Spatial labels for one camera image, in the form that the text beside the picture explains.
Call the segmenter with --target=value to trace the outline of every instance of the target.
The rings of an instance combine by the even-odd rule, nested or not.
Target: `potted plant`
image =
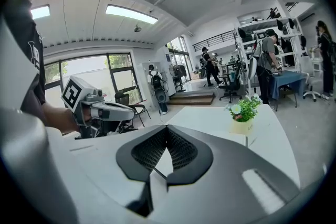
[[[232,132],[238,134],[248,134],[252,128],[252,119],[257,114],[257,107],[262,104],[259,95],[253,97],[246,95],[246,99],[240,100],[239,104],[235,104],[229,108],[232,115],[233,124]]]

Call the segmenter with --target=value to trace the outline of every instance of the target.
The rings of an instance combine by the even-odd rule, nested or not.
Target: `blue table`
[[[305,88],[305,77],[302,73],[291,72],[285,70],[281,73],[280,76],[273,75],[273,79],[270,83],[270,93],[272,98],[275,100],[279,99],[280,87],[288,85],[294,91],[295,97],[295,107],[297,107],[296,95],[297,92],[299,95],[303,95],[303,90]]]

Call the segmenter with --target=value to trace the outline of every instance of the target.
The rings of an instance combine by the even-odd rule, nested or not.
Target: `shelving unit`
[[[277,27],[277,20],[279,20],[280,22],[283,23],[284,26],[286,26],[287,28],[287,32],[288,34],[286,35],[279,35],[279,39],[282,37],[283,39],[290,39],[291,44],[292,44],[292,50],[293,52],[288,52],[288,53],[284,53],[284,54],[278,54],[277,57],[282,58],[282,62],[284,63],[284,57],[285,56],[290,56],[293,55],[294,56],[294,62],[295,65],[292,67],[284,67],[284,70],[289,70],[292,72],[300,72],[300,55],[304,52],[301,49],[301,42],[300,42],[300,36],[301,36],[301,26],[299,21],[295,18],[292,19],[295,27],[294,29],[291,29],[289,27],[289,22],[288,22],[288,18],[277,18],[277,19],[270,19],[270,20],[263,20],[263,21],[259,21],[259,22],[252,22],[249,24],[245,24],[245,25],[237,25],[237,28],[242,29],[243,31],[247,32],[253,32],[253,34],[255,33],[260,33],[260,32],[265,32],[267,29],[269,28],[274,28]],[[240,51],[240,54],[242,55],[242,59],[244,60],[245,64],[246,64],[246,73],[249,73],[249,59],[248,59],[248,55],[250,55],[252,53],[252,50],[248,50],[246,51],[246,48],[248,47],[252,47],[255,43],[255,39],[248,41],[248,42],[242,42],[242,39],[240,36],[237,37],[237,44],[238,44],[238,49]],[[247,94],[253,94],[253,90],[251,88],[251,82],[250,80],[247,79],[247,83],[248,85],[248,89],[246,89]]]

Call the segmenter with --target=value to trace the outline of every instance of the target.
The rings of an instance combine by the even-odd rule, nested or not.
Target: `black chair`
[[[140,114],[147,112],[148,117],[151,119],[151,116],[149,116],[148,110],[146,109],[146,107],[143,104],[132,104],[132,105],[129,105],[130,95],[128,93],[125,94],[122,91],[119,91],[119,92],[117,92],[114,95],[114,98],[115,98],[115,102],[116,103],[123,104],[123,105],[126,105],[126,106],[134,109],[135,110],[135,116],[139,116],[139,119],[140,119],[140,121],[141,121],[141,123],[142,123],[142,125],[144,127],[145,127],[145,125],[142,122]]]
[[[231,79],[229,77],[230,74],[223,74],[223,82],[224,82],[225,85],[224,86],[218,86],[218,87],[220,89],[225,89],[225,91],[228,91],[228,92],[225,92],[224,95],[219,98],[219,100],[221,100],[224,97],[230,97],[229,103],[231,104],[231,102],[232,102],[232,96],[239,97],[239,99],[242,98],[241,95],[237,94],[237,91],[240,88],[240,75],[239,75],[239,72],[240,72],[241,67],[242,67],[242,63],[241,62],[237,62],[236,63],[236,72],[235,72],[235,79],[234,79],[234,81],[231,81]]]

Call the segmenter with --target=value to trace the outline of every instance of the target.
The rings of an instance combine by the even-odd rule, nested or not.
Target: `gray t-shirt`
[[[274,52],[274,43],[270,37],[265,37],[262,41],[261,49],[263,50],[263,54],[258,59],[257,65],[266,68],[267,70],[271,70],[272,59],[269,56],[269,52]]]

